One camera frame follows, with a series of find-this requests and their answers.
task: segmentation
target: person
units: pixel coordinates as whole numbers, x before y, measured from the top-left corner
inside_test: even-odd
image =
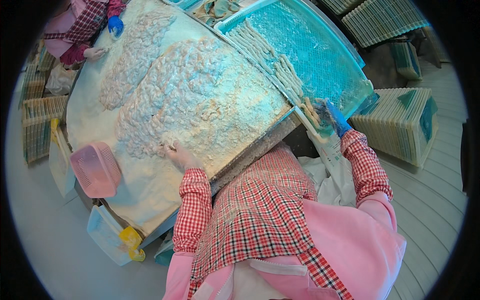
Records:
[[[108,17],[108,30],[118,38],[123,32],[119,15],[126,5],[121,0],[71,0],[61,6],[45,27],[47,51],[60,62],[72,65],[86,58],[97,60],[107,50],[91,48],[88,40]]]
[[[316,201],[290,148],[276,145],[217,195],[178,141],[167,157],[185,172],[164,300],[385,299],[406,240],[388,177],[366,136],[330,102],[315,106],[351,162],[356,208]]]

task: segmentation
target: teal mesh tray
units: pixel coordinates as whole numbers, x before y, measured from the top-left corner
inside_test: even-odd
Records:
[[[349,118],[373,92],[372,84],[359,66],[363,67],[364,63],[357,58],[358,54],[347,49],[344,36],[308,4],[295,0],[260,0],[218,23],[215,29],[224,35],[232,28],[245,26],[246,17],[277,54],[288,57],[304,82],[304,96],[311,101],[329,98],[345,118]],[[273,68],[275,61],[265,62]],[[331,132],[331,126],[322,121],[319,133]]]

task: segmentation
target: clear plastic glove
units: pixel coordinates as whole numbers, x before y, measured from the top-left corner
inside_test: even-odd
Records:
[[[352,129],[352,127],[347,123],[347,120],[343,117],[342,113],[332,102],[328,99],[323,100],[321,103],[314,103],[313,109],[317,112],[318,116],[323,120],[330,120],[332,123],[335,132],[340,138]]]
[[[112,37],[119,38],[123,32],[123,22],[118,16],[108,18],[108,32]]]
[[[108,52],[105,48],[88,48],[84,51],[84,57],[91,60],[98,60]]]
[[[172,161],[172,163],[180,172],[185,173],[186,169],[191,168],[204,168],[202,162],[190,151],[183,148],[179,141],[175,141],[173,146],[175,147],[175,150],[172,149],[172,147],[165,145],[165,147],[168,148],[166,156]]]

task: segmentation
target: red plaid apron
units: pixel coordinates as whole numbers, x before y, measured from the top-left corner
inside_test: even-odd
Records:
[[[315,188],[283,143],[223,188],[198,243],[188,299],[215,270],[281,255],[296,255],[317,286],[334,288],[342,300],[353,299],[313,244],[303,198],[315,200]]]
[[[48,33],[44,39],[65,38],[81,43],[91,38],[107,15],[107,3],[86,0],[85,9],[65,33]]]

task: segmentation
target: pink plastic basket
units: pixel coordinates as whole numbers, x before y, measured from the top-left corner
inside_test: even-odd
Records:
[[[90,198],[117,194],[121,173],[110,147],[104,142],[90,143],[70,155],[73,172]]]

